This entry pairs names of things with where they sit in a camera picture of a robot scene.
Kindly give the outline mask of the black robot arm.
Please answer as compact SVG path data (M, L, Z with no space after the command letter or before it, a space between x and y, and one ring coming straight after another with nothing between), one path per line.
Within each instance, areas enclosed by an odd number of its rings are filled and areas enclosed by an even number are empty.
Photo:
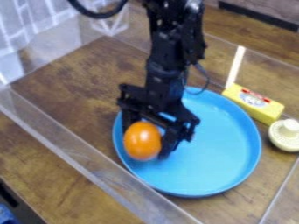
M152 40L141 87L121 84L117 105L126 129L141 119L164 128L159 158L167 158L183 140L192 139L200 118L183 105L189 66L197 66L207 48L203 0L143 0Z

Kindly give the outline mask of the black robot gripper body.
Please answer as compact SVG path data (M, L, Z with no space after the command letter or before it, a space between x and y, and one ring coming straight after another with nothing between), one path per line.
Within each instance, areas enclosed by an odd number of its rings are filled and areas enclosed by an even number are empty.
M152 123L167 128L173 123L200 123L197 116L183 106L184 83L188 79L188 67L183 70L164 70L148 64L143 87L120 84L118 107L139 113Z

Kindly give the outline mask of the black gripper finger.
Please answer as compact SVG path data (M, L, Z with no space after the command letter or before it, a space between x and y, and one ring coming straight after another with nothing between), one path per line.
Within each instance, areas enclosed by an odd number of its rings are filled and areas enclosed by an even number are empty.
M140 120L140 115L137 112L122 109L121 110L121 126L122 126L122 132L126 132L126 129L129 126Z
M176 150L183 140L191 141L193 136L195 125L175 122L165 128L161 141L161 151L159 152L157 158L167 159L169 154Z

